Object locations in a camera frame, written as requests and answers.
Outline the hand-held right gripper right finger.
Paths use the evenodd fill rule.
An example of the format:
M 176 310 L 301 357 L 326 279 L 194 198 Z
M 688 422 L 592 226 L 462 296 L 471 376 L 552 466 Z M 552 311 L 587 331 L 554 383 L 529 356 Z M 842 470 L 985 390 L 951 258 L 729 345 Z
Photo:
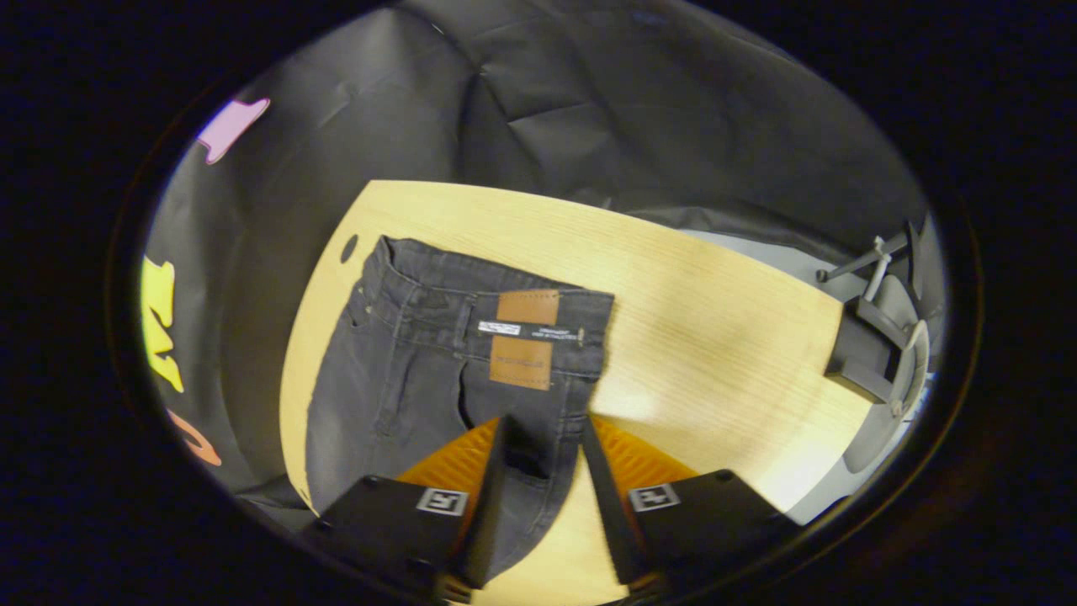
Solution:
M 581 445 L 609 555 L 631 598 L 722 579 L 798 533 L 733 471 L 697 473 L 604 419 L 588 419 Z

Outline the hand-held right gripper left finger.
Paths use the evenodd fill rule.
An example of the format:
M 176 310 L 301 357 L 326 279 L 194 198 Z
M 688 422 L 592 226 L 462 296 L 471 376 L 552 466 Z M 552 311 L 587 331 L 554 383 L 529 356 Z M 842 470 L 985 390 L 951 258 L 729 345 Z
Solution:
M 492 576 L 510 431 L 496 417 L 397 478 L 363 476 L 300 540 L 402 598 L 468 603 Z

